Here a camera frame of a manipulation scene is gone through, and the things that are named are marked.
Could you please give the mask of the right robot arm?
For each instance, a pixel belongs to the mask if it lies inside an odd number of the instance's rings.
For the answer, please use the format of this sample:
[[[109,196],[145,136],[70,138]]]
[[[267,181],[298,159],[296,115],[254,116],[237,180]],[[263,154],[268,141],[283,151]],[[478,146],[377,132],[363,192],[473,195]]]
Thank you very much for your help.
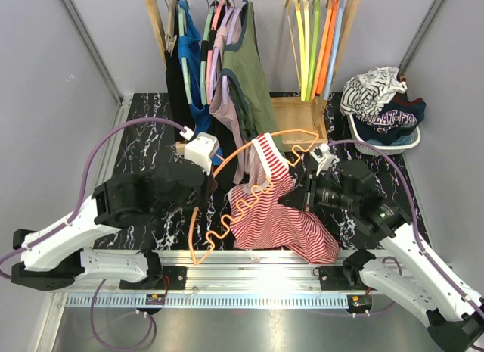
[[[343,282],[351,289],[382,292],[419,319],[443,351],[466,351],[483,335],[483,297],[459,278],[414,230],[415,223],[393,200],[376,190],[376,177],[358,161],[340,166],[338,181],[309,174],[305,184],[279,204],[312,212],[345,210],[358,231],[372,238],[411,272],[408,280],[368,250],[343,261]]]

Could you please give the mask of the red white striped top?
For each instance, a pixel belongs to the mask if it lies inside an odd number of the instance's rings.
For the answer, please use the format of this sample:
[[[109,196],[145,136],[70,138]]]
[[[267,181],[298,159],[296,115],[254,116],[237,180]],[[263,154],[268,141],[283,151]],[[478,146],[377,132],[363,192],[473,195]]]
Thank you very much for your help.
[[[278,203],[295,184],[271,135],[257,136],[253,146],[265,178],[252,185],[236,185],[228,193],[234,246],[245,250],[286,247],[309,263],[333,263],[340,252],[339,243],[319,218]]]

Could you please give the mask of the yellow plastic hanger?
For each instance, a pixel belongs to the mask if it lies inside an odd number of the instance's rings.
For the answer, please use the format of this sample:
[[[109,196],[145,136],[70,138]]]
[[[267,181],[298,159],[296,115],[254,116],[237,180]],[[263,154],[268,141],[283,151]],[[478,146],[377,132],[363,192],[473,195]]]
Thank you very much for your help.
[[[299,0],[286,0],[284,7],[286,8],[287,21],[290,31],[291,45],[293,48],[293,57],[296,65],[296,75],[299,83],[300,98],[303,101],[303,75],[304,75],[304,23],[303,23],[303,10],[300,6]],[[296,50],[296,40],[293,33],[293,24],[291,22],[291,14],[294,13],[296,18],[297,27],[297,39],[298,39],[298,49]]]

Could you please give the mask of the black white striped tank top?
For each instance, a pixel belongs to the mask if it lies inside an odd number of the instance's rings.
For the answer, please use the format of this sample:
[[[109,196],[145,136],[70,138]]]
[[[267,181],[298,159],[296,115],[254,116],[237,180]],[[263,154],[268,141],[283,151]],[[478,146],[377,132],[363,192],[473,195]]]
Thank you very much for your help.
[[[344,115],[369,117],[379,114],[397,94],[407,91],[407,83],[397,67],[374,67],[343,85],[340,111]]]

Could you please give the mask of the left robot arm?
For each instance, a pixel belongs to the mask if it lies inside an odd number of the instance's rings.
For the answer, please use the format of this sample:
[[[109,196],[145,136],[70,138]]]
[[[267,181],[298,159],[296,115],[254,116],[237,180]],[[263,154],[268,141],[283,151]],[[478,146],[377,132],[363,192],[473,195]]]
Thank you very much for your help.
[[[78,212],[41,231],[14,233],[13,247],[22,256],[11,267],[11,282],[38,291],[56,291],[89,279],[117,280],[127,290],[158,288],[166,274],[154,251],[106,253],[94,249],[94,241],[199,207],[216,187],[210,170],[189,160],[113,176],[95,188]]]

